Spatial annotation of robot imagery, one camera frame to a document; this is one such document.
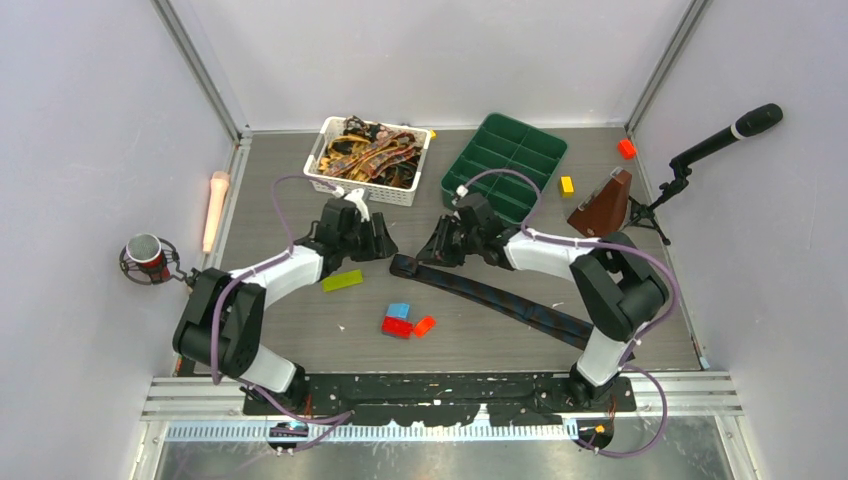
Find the green divided tray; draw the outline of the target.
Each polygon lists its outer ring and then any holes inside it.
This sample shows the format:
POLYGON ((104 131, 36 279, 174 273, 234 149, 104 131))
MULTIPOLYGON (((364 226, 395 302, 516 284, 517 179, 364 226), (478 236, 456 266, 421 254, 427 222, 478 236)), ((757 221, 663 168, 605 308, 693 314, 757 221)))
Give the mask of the green divided tray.
POLYGON ((468 187, 479 193, 504 221, 521 223, 555 176, 568 151, 565 140, 535 126, 493 112, 480 124, 457 160, 443 175, 440 188, 443 205, 454 207, 458 187, 476 175, 493 169, 468 187), (500 171, 508 169, 508 174, 500 171))

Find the navy brown striped tie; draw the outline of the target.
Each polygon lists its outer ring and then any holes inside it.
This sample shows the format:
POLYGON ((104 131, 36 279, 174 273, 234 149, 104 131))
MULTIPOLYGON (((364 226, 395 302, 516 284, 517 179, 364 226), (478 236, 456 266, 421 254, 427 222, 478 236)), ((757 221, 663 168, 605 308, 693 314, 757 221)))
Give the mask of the navy brown striped tie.
POLYGON ((591 323, 575 316, 476 280, 420 265, 408 255, 396 254, 389 272, 485 306, 581 351, 587 347, 593 329, 591 323))

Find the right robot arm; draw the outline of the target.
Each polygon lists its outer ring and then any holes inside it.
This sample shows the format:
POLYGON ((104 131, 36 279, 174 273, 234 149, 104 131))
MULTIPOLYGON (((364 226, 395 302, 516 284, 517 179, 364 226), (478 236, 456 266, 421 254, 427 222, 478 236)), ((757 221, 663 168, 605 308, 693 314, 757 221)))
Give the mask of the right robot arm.
POLYGON ((469 255, 505 270, 544 273, 576 285, 593 327, 565 390, 584 410, 596 410, 610 398, 637 333, 671 297, 667 284, 627 235, 545 236, 504 222, 479 193, 461 198, 453 213, 439 218, 415 259, 452 268, 463 265, 469 255))

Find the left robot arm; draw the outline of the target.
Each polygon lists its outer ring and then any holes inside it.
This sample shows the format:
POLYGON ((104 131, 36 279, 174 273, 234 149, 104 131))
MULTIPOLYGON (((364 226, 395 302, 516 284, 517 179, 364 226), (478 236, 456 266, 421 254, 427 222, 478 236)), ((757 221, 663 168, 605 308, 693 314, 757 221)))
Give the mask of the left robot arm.
POLYGON ((294 291, 329 277, 347 260, 395 255, 382 213, 361 201, 328 200, 308 235, 251 267, 198 273, 172 339, 182 357, 212 372, 268 391, 280 412, 298 412, 307 398, 303 368, 261 343, 266 309, 294 291))

